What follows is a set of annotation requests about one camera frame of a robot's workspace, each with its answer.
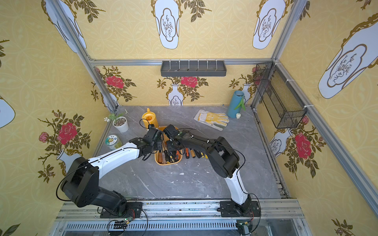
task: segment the work glove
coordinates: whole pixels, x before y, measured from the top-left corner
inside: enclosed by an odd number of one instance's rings
[[[198,120],[205,121],[206,123],[213,125],[218,124],[221,126],[227,126],[227,123],[230,122],[228,116],[225,113],[200,113]]]

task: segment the robotic arm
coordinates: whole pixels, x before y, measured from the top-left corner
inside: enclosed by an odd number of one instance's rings
[[[179,131],[173,125],[167,126],[164,133],[170,139],[168,151],[191,148],[206,153],[215,172],[226,180],[235,213],[242,216],[250,211],[251,198],[243,190],[238,171],[239,156],[223,137],[206,139],[188,130]],[[88,160],[79,157],[72,163],[60,188],[78,207],[92,204],[104,207],[111,215],[122,216],[127,210],[126,199],[116,191],[99,187],[99,179],[130,160],[142,156],[147,159],[153,151],[161,151],[162,141],[163,132],[150,125],[143,138],[134,138],[116,150]]]

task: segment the white flower pot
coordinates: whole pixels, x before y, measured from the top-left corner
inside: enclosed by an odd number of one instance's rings
[[[249,101],[249,97],[251,96],[251,94],[248,92],[248,88],[251,86],[250,84],[243,84],[243,89],[242,89],[242,92],[244,93],[244,105],[247,104],[247,102]]]
[[[184,96],[177,90],[179,85],[172,85],[172,92],[168,94],[168,101],[170,106],[184,105]]]
[[[121,126],[115,126],[115,125],[114,125],[114,122],[115,122],[117,119],[119,119],[119,118],[125,118],[126,122],[125,122],[123,125],[121,125]],[[119,117],[119,118],[117,118],[116,120],[113,120],[113,126],[116,127],[121,133],[126,132],[126,131],[129,129],[129,125],[127,124],[127,119],[126,119],[126,117],[124,117],[124,116],[121,116],[121,117]]]

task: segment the red rose print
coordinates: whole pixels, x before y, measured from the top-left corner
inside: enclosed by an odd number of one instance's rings
[[[181,77],[181,84],[194,88],[198,82],[197,77]]]
[[[48,138],[48,133],[42,132],[41,135],[39,136],[39,141],[45,143],[47,142],[47,138]]]
[[[62,128],[58,134],[58,140],[65,145],[71,139],[75,138],[77,135],[76,126],[72,125],[72,123],[67,123],[66,125],[62,125]]]
[[[303,133],[295,136],[297,142],[297,152],[300,158],[307,159],[311,155],[311,143]]]
[[[123,86],[125,85],[121,78],[118,78],[118,77],[115,77],[115,76],[107,77],[106,83],[108,85],[114,86],[116,88],[123,88]]]
[[[307,116],[304,116],[304,117],[302,118],[302,123],[305,124],[305,125],[307,125],[307,123],[308,123],[309,121],[310,121],[310,120],[309,120],[309,118],[308,118]]]

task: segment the screwdriver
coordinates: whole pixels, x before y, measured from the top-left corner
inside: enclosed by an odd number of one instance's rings
[[[166,147],[165,144],[163,144],[163,149],[164,149],[164,154],[165,154],[165,157],[166,157],[166,161],[167,161],[167,163],[169,164],[169,163],[170,163],[170,159],[169,159],[169,155],[168,155],[167,147]]]
[[[192,158],[195,158],[195,153],[194,153],[193,149],[190,149],[190,154],[192,155]]]
[[[185,149],[185,153],[186,153],[186,158],[189,159],[189,150],[188,150],[188,148]]]
[[[158,151],[158,163],[163,163],[163,156],[161,154],[161,151]]]

